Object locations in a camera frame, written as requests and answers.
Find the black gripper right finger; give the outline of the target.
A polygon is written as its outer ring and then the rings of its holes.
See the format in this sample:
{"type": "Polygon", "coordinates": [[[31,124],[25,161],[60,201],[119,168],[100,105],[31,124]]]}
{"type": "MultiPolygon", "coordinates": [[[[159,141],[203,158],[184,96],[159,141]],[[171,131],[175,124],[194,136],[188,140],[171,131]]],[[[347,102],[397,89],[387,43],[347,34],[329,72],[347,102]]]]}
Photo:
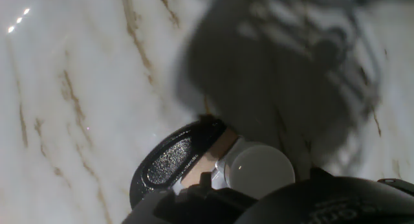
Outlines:
{"type": "Polygon", "coordinates": [[[310,169],[310,179],[312,180],[320,180],[320,179],[328,179],[333,178],[333,175],[329,172],[326,172],[322,168],[313,167],[310,169]]]}

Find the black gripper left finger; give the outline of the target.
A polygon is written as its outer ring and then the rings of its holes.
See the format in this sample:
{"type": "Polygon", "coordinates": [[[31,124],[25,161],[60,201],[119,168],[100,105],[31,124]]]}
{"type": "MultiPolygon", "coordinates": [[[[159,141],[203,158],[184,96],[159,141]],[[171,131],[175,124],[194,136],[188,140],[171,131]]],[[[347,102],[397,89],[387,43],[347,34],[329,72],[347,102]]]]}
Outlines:
{"type": "Polygon", "coordinates": [[[257,199],[231,188],[212,188],[210,172],[176,194],[172,190],[145,196],[122,224],[233,224],[257,199]]]}

